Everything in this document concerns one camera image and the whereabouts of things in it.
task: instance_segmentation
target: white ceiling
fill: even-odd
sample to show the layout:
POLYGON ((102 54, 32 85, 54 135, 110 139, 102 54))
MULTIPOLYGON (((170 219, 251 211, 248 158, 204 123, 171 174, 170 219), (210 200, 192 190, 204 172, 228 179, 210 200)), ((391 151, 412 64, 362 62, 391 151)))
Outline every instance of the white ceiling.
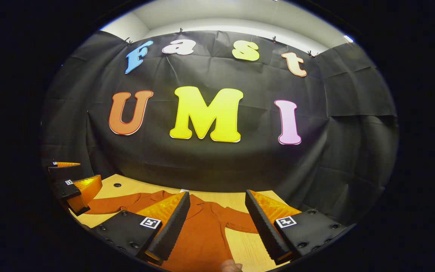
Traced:
POLYGON ((329 48, 345 43, 344 33, 284 0, 156 0, 132 12, 150 30, 194 19, 232 18, 279 26, 329 48))

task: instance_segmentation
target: pink letter i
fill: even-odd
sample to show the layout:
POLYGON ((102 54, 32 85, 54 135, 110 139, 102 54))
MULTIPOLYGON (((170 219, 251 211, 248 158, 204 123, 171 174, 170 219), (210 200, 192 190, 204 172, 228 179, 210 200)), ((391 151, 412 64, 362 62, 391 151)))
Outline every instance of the pink letter i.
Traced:
POLYGON ((281 135, 278 141, 282 145, 297 145, 302 138, 296 131, 295 109, 296 104, 288 100, 276 100, 275 105, 281 115, 281 135))

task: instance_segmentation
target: wooden table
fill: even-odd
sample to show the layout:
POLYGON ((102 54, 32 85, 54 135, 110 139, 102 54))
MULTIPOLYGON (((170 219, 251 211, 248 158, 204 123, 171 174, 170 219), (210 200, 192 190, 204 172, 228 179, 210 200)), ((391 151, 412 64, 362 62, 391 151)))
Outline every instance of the wooden table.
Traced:
MULTIPOLYGON (((129 179, 121 175, 113 175, 108 177, 102 181, 102 184, 102 189, 97 194, 95 199, 126 196, 133 193, 155 193, 160 190, 165 190, 168 193, 179 193, 181 190, 181 188, 177 189, 147 184, 145 182, 129 179), (122 186, 114 187, 114 184, 116 183, 122 184, 122 186)), ((230 207, 241 212, 248 212, 245 206, 245 193, 210 193, 200 191, 189 191, 189 193, 194 194, 203 201, 212 201, 223 207, 230 207)), ((260 193, 285 203, 273 191, 262 191, 260 193)), ((80 216, 75 216, 72 213, 72 215, 78 221, 80 221, 82 224, 86 224, 89 227, 95 227, 115 214, 116 212, 106 215, 83 214, 80 216)), ((259 234, 245 233, 226 228, 226 237, 228 239, 228 244, 234 260, 236 263, 243 264, 243 272, 264 272, 278 267, 268 255, 266 249, 264 248, 263 242, 259 238, 259 234)))

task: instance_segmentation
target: letter m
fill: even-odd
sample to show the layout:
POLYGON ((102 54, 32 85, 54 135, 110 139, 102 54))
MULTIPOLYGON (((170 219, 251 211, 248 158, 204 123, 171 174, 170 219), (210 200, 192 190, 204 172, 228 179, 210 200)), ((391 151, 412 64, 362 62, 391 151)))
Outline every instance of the letter m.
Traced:
POLYGON ((211 132, 211 139, 218 142, 239 142, 241 135, 237 130, 238 103, 243 98, 240 90, 223 88, 217 93, 209 106, 206 105, 198 88, 192 86, 177 88, 179 97, 176 127, 170 131, 172 138, 189 139, 189 117, 200 139, 209 131, 214 119, 216 129, 211 132))

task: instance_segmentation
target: orange shirt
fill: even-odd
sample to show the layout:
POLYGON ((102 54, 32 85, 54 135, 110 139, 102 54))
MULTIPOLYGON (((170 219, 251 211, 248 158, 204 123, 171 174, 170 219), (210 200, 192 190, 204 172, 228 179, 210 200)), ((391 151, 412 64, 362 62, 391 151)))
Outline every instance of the orange shirt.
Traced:
MULTIPOLYGON (((173 195, 158 191, 94 199, 88 204, 90 210, 86 213, 99 215, 120 210, 138 212, 173 195)), ((190 208, 176 246, 161 267, 173 272, 220 272, 221 263, 233 259, 225 227, 258 233, 248 213, 223 208, 218 203, 202 201, 195 195, 190 195, 190 208)))

